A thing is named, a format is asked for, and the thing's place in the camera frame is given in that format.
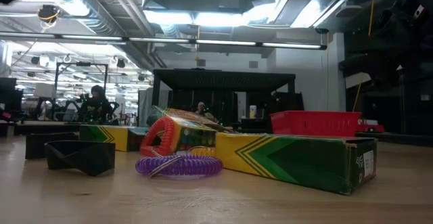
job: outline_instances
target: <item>wooden tabletop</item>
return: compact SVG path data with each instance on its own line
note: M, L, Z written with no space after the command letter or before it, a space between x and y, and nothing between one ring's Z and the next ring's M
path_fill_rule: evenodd
M137 152L105 177L49 171L23 142L0 140L0 223L433 223L433 148L380 143L377 177L348 197L229 170L148 179Z

